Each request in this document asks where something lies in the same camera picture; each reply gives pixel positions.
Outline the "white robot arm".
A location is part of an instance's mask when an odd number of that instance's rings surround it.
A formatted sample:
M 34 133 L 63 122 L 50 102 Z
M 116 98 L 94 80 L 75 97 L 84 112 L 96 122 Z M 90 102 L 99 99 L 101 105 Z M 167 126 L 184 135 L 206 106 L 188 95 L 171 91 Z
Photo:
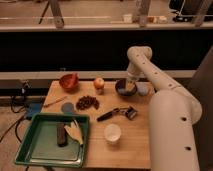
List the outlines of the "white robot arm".
M 143 73 L 157 90 L 148 109 L 151 171 L 200 171 L 193 133 L 202 116 L 200 102 L 150 61 L 150 47 L 130 47 L 127 56 L 128 80 Z

